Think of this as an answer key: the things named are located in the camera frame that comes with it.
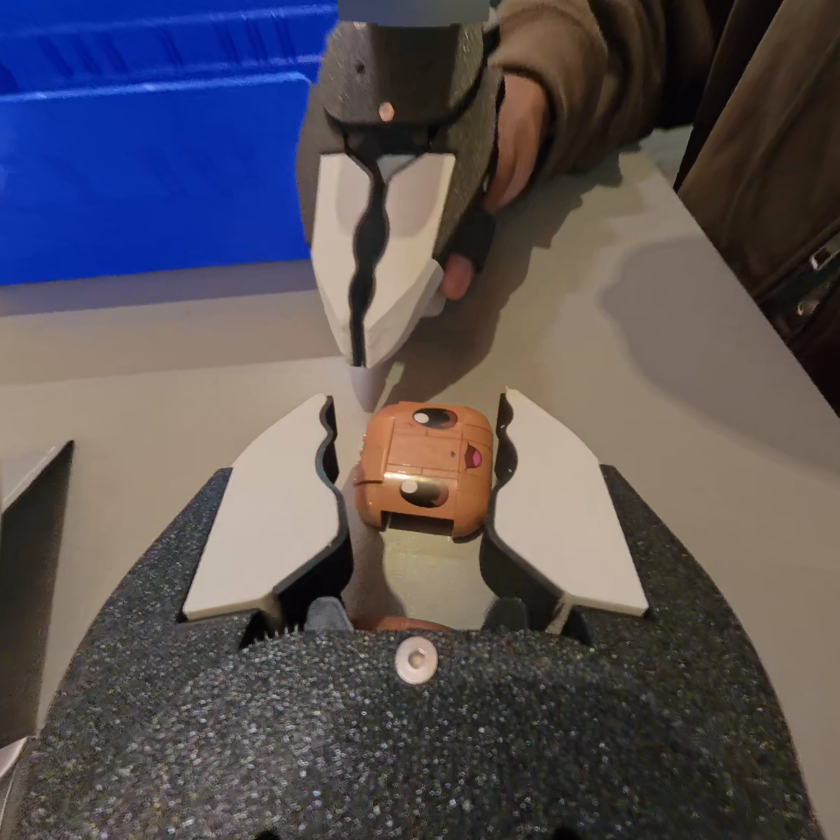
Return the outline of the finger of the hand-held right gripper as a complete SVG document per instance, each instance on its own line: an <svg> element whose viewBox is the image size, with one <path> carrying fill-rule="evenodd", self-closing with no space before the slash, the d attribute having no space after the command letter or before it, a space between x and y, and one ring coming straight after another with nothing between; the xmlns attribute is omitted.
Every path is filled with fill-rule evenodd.
<svg viewBox="0 0 840 840"><path fill-rule="evenodd" d="M371 176L347 154L323 154L317 190L317 285L332 335L349 366L362 409L375 410L385 369L352 366L350 286L356 271L354 238L371 198Z"/></svg>
<svg viewBox="0 0 840 840"><path fill-rule="evenodd" d="M444 271L434 257L456 158L451 153L387 154L378 160L385 180L387 236L374 268L364 315L365 367L388 360L419 319L438 314Z"/></svg>

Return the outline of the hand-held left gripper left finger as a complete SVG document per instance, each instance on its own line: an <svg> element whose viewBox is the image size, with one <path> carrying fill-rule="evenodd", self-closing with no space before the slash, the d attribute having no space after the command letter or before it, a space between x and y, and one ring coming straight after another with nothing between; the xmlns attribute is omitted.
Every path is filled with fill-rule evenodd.
<svg viewBox="0 0 840 840"><path fill-rule="evenodd" d="M234 461L182 614L188 621L255 610L281 619L279 597L349 547L333 398L316 394Z"/></svg>

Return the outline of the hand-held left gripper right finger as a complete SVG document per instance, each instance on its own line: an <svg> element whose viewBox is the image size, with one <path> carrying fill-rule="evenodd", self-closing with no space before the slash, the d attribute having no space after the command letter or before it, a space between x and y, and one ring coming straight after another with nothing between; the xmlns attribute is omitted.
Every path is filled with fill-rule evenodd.
<svg viewBox="0 0 840 840"><path fill-rule="evenodd" d="M641 617L639 580L599 459L574 432L521 391L500 394L497 483L485 542L559 600Z"/></svg>

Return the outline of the large blue plastic bin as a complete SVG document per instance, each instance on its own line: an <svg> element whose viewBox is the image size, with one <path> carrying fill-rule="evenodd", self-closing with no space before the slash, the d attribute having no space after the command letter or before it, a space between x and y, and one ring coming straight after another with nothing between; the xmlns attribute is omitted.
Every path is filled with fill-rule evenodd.
<svg viewBox="0 0 840 840"><path fill-rule="evenodd" d="M307 259L328 1L3 1L2 284Z"/></svg>

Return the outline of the person's right forearm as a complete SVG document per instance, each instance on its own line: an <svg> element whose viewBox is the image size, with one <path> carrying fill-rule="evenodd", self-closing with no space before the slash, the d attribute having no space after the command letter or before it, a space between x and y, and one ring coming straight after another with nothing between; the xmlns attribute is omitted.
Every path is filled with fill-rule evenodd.
<svg viewBox="0 0 840 840"><path fill-rule="evenodd" d="M717 46L708 2L513 1L499 16L494 63L548 99L537 177L693 121Z"/></svg>

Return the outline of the person's right hand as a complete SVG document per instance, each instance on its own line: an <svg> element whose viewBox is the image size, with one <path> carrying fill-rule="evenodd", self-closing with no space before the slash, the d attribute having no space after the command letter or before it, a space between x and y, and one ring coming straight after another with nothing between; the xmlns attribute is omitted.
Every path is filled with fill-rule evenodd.
<svg viewBox="0 0 840 840"><path fill-rule="evenodd" d="M551 123L548 93L537 80L507 73L504 88L497 121L497 166L484 200L491 215L529 185Z"/></svg>

